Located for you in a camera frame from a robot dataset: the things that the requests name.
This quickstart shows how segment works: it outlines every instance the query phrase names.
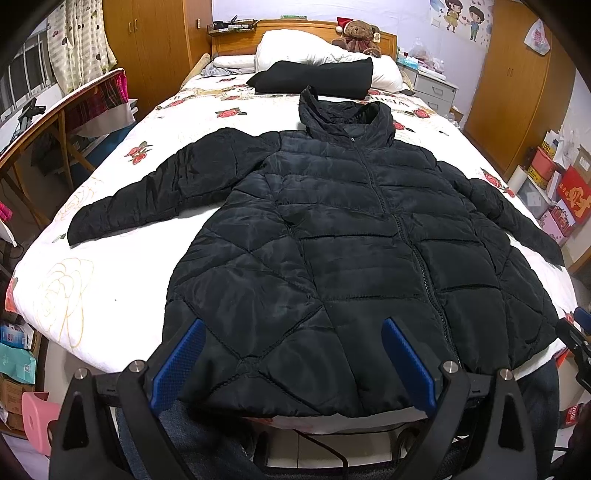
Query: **jeans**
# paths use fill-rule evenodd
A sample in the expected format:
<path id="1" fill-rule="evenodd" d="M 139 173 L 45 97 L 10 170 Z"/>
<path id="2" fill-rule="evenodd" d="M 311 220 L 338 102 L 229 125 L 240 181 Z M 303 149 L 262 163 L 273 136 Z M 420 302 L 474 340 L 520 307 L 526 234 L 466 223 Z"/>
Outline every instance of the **jeans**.
<path id="1" fill-rule="evenodd" d="M 517 381 L 530 418 L 538 478 L 548 476 L 558 432 L 558 370 L 551 360 Z M 139 457 L 123 412 L 117 409 L 119 437 L 125 456 L 138 480 L 150 480 Z M 237 417 L 204 415 L 176 401 L 160 414 L 160 422 L 187 466 L 198 479 L 263 480 L 247 451 L 254 449 L 250 422 Z"/>

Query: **white bedsheet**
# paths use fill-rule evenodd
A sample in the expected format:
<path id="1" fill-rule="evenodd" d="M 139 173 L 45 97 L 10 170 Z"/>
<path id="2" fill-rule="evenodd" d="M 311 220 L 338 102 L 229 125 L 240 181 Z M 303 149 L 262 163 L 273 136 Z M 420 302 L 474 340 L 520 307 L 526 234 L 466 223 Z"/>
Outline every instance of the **white bedsheet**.
<path id="1" fill-rule="evenodd" d="M 64 234 L 80 207 L 140 180 L 179 148 L 210 132 L 235 127 L 259 135 L 303 127 L 298 117 L 298 96 L 254 98 L 254 91 L 244 85 L 249 77 L 191 79 L 179 94 L 140 122 L 76 190 L 16 267 L 14 302 L 26 321 L 105 372 L 120 371 L 131 361 L 152 354 L 161 341 L 165 296 L 173 268 L 216 206 L 184 212 L 172 220 L 74 248 L 69 247 Z M 370 97 L 389 104 L 394 119 L 414 131 L 397 130 L 397 138 L 428 148 L 438 160 L 455 165 L 468 177 L 484 178 L 482 169 L 498 177 L 449 121 L 435 114 L 422 119 L 401 112 L 418 106 L 428 110 L 422 100 L 404 95 Z M 126 156 L 143 142 L 143 150 Z M 534 220 L 520 200 L 506 197 Z M 566 270 L 511 241 L 538 274 L 558 315 L 574 310 L 576 299 Z M 536 369 L 562 347 L 558 340 L 517 374 Z"/>

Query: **window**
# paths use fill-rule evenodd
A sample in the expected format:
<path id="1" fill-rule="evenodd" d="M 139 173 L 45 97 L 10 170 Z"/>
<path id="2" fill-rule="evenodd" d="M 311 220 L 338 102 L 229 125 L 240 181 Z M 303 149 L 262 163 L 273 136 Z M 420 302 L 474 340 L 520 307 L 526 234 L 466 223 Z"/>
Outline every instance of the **window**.
<path id="1" fill-rule="evenodd" d="M 49 64 L 46 25 L 33 31 L 0 78 L 0 125 L 56 83 Z"/>

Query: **pink cloth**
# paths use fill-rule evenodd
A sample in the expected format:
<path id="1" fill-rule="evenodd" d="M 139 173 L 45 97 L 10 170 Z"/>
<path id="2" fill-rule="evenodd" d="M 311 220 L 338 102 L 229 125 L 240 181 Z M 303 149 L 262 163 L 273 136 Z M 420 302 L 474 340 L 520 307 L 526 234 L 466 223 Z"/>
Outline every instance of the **pink cloth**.
<path id="1" fill-rule="evenodd" d="M 12 210 L 0 202 L 0 220 L 7 222 L 12 218 Z"/>

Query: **red gift box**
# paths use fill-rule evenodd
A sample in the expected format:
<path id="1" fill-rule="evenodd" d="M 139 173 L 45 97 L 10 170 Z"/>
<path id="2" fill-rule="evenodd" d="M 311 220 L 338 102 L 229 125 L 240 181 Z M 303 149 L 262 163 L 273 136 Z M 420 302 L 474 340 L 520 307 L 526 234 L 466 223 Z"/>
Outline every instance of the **red gift box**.
<path id="1" fill-rule="evenodd" d="M 572 166 L 558 185 L 558 195 L 564 200 L 577 223 L 585 223 L 591 215 L 591 188 Z"/>

